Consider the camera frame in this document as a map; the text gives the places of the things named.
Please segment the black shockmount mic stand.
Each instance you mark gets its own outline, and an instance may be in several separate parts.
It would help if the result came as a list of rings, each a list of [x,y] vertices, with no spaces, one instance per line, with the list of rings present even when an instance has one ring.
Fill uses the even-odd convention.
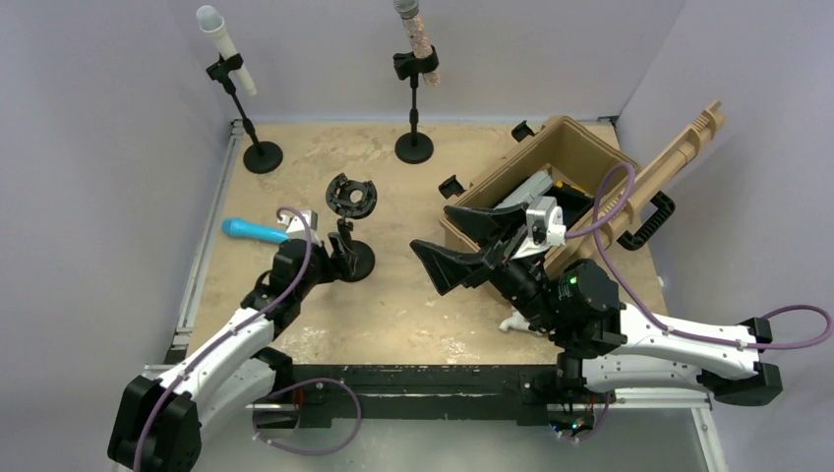
[[[376,208],[378,192],[373,181],[348,179],[336,175],[328,184],[326,203],[338,216],[336,231],[328,237],[333,248],[331,260],[339,279],[358,282],[375,268],[376,257],[370,246],[352,237],[353,221],[369,216]]]

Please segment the blue microphone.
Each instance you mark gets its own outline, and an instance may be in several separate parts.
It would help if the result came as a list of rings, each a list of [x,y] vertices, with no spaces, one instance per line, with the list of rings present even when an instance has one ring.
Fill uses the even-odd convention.
[[[221,223],[221,230],[232,238],[249,239],[280,245],[288,240],[283,230],[253,223],[241,218],[226,218]]]

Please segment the black clip mic stand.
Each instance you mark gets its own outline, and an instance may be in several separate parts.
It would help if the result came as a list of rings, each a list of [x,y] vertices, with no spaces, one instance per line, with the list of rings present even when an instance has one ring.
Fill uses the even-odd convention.
[[[396,157],[408,164],[420,164],[427,161],[434,152],[434,144],[429,136],[418,131],[419,110],[417,107],[418,76],[435,72],[439,58],[434,45],[426,58],[417,58],[414,52],[396,53],[392,56],[393,69],[401,80],[408,80],[411,88],[411,107],[409,110],[410,130],[395,142]]]

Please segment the glitter rhinestone microphone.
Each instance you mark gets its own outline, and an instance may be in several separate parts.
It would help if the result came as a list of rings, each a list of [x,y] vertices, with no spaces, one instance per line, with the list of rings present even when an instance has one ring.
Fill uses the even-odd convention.
[[[393,67],[400,80],[415,74],[422,75],[426,85],[437,86],[441,81],[439,57],[431,43],[417,0],[393,0],[393,8],[402,20],[412,51],[393,55]]]

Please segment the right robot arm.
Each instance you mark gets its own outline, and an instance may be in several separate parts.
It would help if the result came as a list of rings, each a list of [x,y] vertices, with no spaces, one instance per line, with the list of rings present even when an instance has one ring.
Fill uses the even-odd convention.
[[[780,370],[763,362],[755,346],[770,336],[765,320],[718,326],[644,315],[623,302],[618,284],[588,259],[549,276],[543,257],[566,235],[554,198],[502,208],[447,206],[445,212],[478,251],[422,240],[412,241],[411,250],[440,294],[490,283],[512,307],[502,330],[537,333],[558,346],[552,386],[559,397],[674,387],[708,392],[725,404],[763,406],[782,392]]]

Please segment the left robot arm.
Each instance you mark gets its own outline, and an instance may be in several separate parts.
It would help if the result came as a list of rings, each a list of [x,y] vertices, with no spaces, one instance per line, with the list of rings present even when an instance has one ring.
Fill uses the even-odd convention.
[[[294,218],[270,269],[216,334],[156,377],[139,375],[126,385],[108,458],[132,471],[190,471],[210,433],[228,417],[260,399],[288,398],[301,406],[319,384],[346,393],[360,413],[357,394],[343,381],[300,379],[292,358],[270,346],[298,318],[315,287],[361,281],[372,273],[376,256],[351,237],[351,228],[339,221],[323,242],[307,217]]]

